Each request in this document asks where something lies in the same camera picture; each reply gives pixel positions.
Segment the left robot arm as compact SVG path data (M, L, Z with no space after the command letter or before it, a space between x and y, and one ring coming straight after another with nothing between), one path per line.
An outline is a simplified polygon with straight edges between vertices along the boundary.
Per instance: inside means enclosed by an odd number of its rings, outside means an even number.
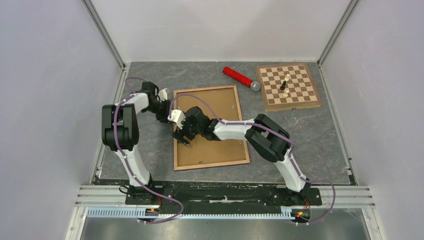
M129 185L119 187L126 195L127 205L153 204L160 198L138 150L137 114L151 112L161 123L168 123L170 98L168 88L159 89L153 82L144 81L140 90L133 91L120 102L102 107L102 142L120 158L129 176Z

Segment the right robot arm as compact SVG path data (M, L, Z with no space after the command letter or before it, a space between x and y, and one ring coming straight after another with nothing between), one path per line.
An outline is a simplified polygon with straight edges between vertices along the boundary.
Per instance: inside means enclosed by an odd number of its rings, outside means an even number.
M294 142L288 132L267 115L258 114L249 120L209 118L195 106L186 112L171 110L167 119L176 124L172 136L187 147L196 136L208 141L247 141L263 159L275 164L293 203L302 204L309 198L311 184L296 163Z

